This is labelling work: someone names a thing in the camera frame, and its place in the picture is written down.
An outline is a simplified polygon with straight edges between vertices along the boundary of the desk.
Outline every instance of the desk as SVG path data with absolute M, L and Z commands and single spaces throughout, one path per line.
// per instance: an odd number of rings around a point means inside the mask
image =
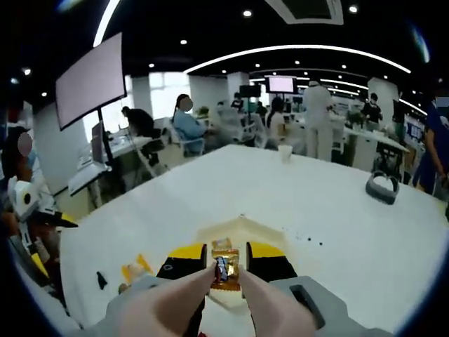
M 86 327 L 99 322 L 123 282 L 122 265 L 143 253 L 157 269 L 197 230 L 244 214 L 283 231 L 298 275 L 340 297 L 352 319 L 395 332 L 434 282 L 449 229 L 433 197 L 401 184 L 388 206 L 365 193 L 369 176 L 296 155 L 282 164 L 278 152 L 238 145 L 174 168 L 62 231 L 68 310 Z M 103 291 L 97 271 L 108 281 Z

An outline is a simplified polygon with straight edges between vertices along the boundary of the light blue shirt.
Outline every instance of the light blue shirt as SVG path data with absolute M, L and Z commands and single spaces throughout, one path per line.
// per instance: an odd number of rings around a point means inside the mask
M 187 145 L 187 149 L 190 152 L 199 152 L 202 143 L 203 136 L 206 132 L 206 126 L 198 122 L 193 116 L 187 114 L 179 109 L 176 109 L 175 117 L 173 119 L 173 127 L 183 140 L 196 140 L 197 143 L 191 143 Z

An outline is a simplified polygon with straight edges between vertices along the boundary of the tv screen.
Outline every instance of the tv screen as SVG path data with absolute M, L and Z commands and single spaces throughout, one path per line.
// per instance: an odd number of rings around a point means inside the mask
M 125 94 L 120 33 L 85 54 L 56 81 L 60 129 Z
M 267 82 L 267 92 L 269 93 L 297 93 L 293 77 L 270 76 Z
M 260 86 L 240 86 L 242 98 L 260 97 Z

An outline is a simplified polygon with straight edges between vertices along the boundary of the candy wrapper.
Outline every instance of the candy wrapper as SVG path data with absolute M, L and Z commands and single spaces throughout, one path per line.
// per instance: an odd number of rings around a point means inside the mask
M 239 291 L 239 250 L 212 250 L 212 257 L 217 261 L 215 281 L 212 289 Z
M 215 250 L 232 249 L 231 239 L 227 237 L 226 239 L 212 241 L 212 249 Z

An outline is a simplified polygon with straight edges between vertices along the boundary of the paper cup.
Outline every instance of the paper cup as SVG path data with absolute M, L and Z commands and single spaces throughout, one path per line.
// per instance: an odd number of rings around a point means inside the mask
M 278 151 L 281 153 L 281 161 L 283 163 L 288 163 L 292 155 L 293 146 L 290 145 L 279 145 Z

